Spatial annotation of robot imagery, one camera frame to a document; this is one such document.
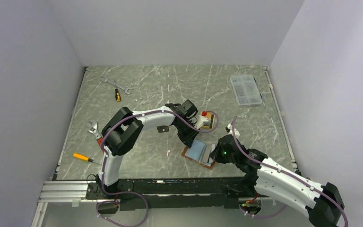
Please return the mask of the brown leather card holder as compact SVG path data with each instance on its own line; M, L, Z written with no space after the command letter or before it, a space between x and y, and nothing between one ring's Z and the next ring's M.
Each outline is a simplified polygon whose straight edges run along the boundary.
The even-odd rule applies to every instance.
M191 160L202 167L212 170L215 162L209 157L210 153L214 151L216 144L206 144L199 140L194 140L192 146L185 147L182 152L182 156Z

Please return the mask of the orange credit card stack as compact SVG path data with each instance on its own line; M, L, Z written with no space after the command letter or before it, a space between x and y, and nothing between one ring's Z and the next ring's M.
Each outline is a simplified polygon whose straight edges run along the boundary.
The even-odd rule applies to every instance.
M205 116L208 120L203 123L203 128L212 129L215 125L216 117L212 113L207 113Z

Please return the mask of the black card with chip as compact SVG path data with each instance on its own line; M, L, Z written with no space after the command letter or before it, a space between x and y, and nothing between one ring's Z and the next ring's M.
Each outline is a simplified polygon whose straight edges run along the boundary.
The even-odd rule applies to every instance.
M169 126L168 125L161 125L161 126L157 126L157 131L159 133L164 133L164 132L168 132L169 131Z

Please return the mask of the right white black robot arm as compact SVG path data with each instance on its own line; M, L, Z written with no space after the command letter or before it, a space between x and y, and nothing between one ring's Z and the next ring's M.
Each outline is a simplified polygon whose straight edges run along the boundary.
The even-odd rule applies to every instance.
M218 140L210 158L234 164L245 175L238 189L247 196L264 195L306 216L315 227L336 227L343 217L344 203L332 183L322 185L282 167L265 153L245 148L233 135Z

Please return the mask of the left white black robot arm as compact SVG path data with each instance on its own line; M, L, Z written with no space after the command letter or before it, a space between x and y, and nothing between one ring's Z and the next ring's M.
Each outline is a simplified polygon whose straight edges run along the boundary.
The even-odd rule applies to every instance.
M98 192L106 199L116 194L123 156L133 149L143 131L159 126L174 126L180 141L190 148L206 120L190 100L182 104L165 104L147 111L121 108L101 132L104 158L102 169L96 177Z

